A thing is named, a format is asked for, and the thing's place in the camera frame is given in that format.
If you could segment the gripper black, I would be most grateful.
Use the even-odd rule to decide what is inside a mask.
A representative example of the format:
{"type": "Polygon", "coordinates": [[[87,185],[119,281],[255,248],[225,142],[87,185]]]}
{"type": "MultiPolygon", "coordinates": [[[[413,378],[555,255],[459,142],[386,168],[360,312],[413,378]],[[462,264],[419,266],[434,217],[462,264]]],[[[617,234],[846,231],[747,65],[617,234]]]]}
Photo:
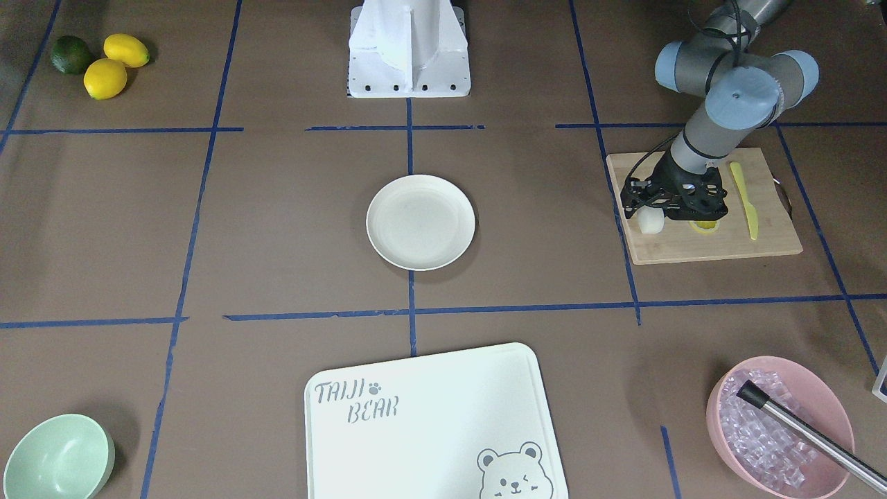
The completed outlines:
{"type": "Polygon", "coordinates": [[[665,152],[645,180],[629,175],[620,192],[626,218],[642,207],[662,209],[666,218],[685,221],[717,221],[728,215],[721,174],[707,167],[701,174],[688,173],[665,152]]]}

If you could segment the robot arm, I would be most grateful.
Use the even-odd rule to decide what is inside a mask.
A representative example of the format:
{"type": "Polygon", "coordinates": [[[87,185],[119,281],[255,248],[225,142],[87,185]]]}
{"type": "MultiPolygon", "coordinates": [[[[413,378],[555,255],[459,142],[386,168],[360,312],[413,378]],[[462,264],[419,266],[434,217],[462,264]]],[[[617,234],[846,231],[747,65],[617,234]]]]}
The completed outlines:
{"type": "Polygon", "coordinates": [[[668,219],[716,221],[728,214],[719,162],[754,130],[775,121],[817,88],[820,67],[791,50],[748,52],[787,1],[726,1],[687,41],[662,48],[655,65],[662,87],[703,99],[669,142],[646,179],[627,175],[620,192],[625,218],[646,208],[668,219]]]}

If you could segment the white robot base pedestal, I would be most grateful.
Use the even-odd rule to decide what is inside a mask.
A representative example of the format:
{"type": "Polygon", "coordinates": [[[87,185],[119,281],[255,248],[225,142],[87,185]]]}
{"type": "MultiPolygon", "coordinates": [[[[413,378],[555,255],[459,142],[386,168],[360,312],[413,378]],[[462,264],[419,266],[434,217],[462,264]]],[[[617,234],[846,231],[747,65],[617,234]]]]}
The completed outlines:
{"type": "Polygon", "coordinates": [[[365,1],[351,10],[346,92],[352,98],[461,98],[471,85],[462,7],[365,1]]]}

